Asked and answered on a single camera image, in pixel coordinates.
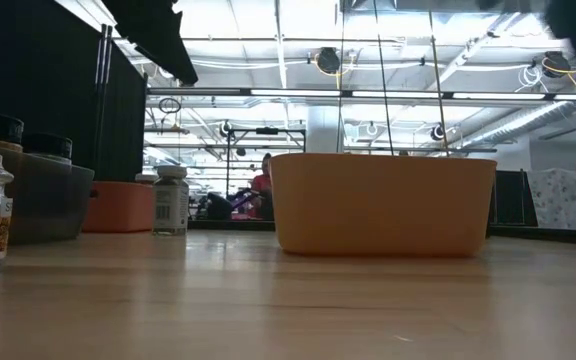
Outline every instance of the patterned fabric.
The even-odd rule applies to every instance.
[[[551,169],[527,175],[539,227],[576,230],[576,172]]]

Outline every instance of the black curtain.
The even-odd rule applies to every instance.
[[[96,180],[130,181],[141,172],[145,84],[115,46],[95,169],[100,39],[53,0],[0,0],[0,113],[24,121],[25,133],[72,139],[73,163]]]
[[[526,172],[497,171],[488,221],[503,226],[539,226]]]
[[[141,173],[146,80],[113,43],[97,180],[133,181]]]

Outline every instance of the wooden tabletop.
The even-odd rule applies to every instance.
[[[272,233],[13,248],[0,359],[576,359],[576,246],[305,258]]]

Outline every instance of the orange container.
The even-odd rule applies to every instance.
[[[92,186],[84,232],[136,232],[152,230],[152,186],[95,181]]]
[[[484,245],[496,162],[273,157],[279,244],[304,255],[473,256]]]

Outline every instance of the spotlight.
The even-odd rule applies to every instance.
[[[339,66],[341,66],[337,50],[335,48],[321,48],[321,52],[317,56],[317,66],[326,74],[336,74],[339,71]]]
[[[228,130],[232,129],[228,120],[219,124],[219,135],[222,137],[228,137]]]
[[[570,71],[570,63],[561,51],[546,51],[543,61],[543,73],[549,78],[560,78]]]
[[[368,128],[366,129],[366,132],[368,133],[368,135],[370,136],[374,136],[377,135],[377,127],[375,126],[374,122],[370,122],[370,125],[368,126]]]
[[[435,126],[434,128],[432,128],[432,131],[430,132],[430,137],[435,141],[442,140],[445,135],[446,134],[444,134],[444,131],[441,128],[441,125]]]

